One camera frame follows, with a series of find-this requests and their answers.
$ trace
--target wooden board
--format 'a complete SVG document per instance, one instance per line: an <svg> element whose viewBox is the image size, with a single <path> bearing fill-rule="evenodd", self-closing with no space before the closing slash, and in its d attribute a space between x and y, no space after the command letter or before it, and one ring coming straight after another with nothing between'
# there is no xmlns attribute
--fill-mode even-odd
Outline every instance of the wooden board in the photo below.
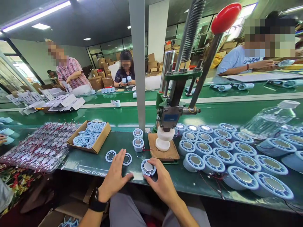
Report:
<svg viewBox="0 0 303 227"><path fill-rule="evenodd" d="M153 158L158 158L161 161L174 161L174 160L180 159L177 148L172 140L170 141L169 150L166 152L162 152L162 151L159 151L158 148L156 147L157 138L158 138L158 135L156 133L148 134L149 147L151 149L151 156Z"/></svg>

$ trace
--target red knob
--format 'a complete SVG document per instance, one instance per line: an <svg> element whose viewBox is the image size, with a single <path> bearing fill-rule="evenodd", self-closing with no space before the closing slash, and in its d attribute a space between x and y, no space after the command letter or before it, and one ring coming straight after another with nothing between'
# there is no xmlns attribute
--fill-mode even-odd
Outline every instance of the red knob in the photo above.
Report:
<svg viewBox="0 0 303 227"><path fill-rule="evenodd" d="M231 3L222 9L218 15L214 18L211 25L212 32L220 34L230 29L230 27L235 23L241 12L242 6L240 3Z"/></svg>

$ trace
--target bottle cap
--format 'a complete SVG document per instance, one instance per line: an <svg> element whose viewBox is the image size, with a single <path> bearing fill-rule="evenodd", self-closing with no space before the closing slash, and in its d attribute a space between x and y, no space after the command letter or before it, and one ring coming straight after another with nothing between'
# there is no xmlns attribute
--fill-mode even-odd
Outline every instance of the bottle cap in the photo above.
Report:
<svg viewBox="0 0 303 227"><path fill-rule="evenodd" d="M294 109L296 108L300 103L296 101L291 101L291 100L283 100L278 104L278 107L282 109Z"/></svg>

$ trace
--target pink plaid shirt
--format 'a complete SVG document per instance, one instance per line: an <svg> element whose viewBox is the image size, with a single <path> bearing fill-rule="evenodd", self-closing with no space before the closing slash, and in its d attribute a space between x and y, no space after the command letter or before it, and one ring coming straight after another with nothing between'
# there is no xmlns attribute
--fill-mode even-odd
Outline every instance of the pink plaid shirt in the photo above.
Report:
<svg viewBox="0 0 303 227"><path fill-rule="evenodd" d="M79 64L79 62L76 59L74 59L72 57L69 57L67 67L57 66L56 70L57 70L59 81L66 81L67 78L76 71L82 72L82 74L78 78L72 79L70 81L69 84L72 87L72 89L75 89L81 85L86 85L86 84L89 84L90 87L92 87L90 82L88 81L88 79L83 74L81 65Z"/></svg>

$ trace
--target black watch strap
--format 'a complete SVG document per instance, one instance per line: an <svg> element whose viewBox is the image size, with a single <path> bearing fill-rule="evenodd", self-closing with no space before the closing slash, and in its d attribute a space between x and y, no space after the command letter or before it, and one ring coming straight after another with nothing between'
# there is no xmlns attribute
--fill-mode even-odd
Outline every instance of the black watch strap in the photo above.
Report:
<svg viewBox="0 0 303 227"><path fill-rule="evenodd" d="M100 202L98 200L98 194L99 194L99 191L98 191L98 188L96 188L95 197L92 198L89 208L95 212L104 212L108 202L106 202L106 203Z"/></svg>

